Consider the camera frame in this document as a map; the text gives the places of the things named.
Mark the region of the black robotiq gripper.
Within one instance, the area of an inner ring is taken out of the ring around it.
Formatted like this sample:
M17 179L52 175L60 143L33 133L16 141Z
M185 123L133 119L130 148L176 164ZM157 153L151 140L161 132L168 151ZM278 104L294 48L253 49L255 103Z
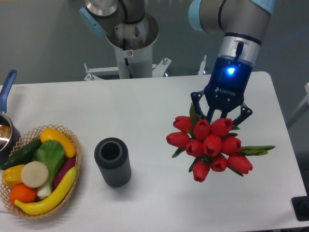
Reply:
M252 66L227 58L217 58L209 83L204 91L192 92L191 100L195 113L202 119L211 120L215 110L221 111L221 117L240 106L240 115L233 120L238 126L253 114L251 108L244 103L244 91L252 72ZM200 100L205 95L209 110L202 112Z

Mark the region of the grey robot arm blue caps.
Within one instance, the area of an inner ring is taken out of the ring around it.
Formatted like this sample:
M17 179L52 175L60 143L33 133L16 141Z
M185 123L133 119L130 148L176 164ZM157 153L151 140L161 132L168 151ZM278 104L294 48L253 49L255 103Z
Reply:
M239 125L252 111L244 91L273 14L273 0L195 0L188 20L195 30L222 31L225 36L210 80L202 91L191 94L195 112L211 120L215 111L226 117L235 108ZM114 47L122 79L153 77L153 44L158 23L145 11L142 0L87 0L81 19L97 36L106 36Z

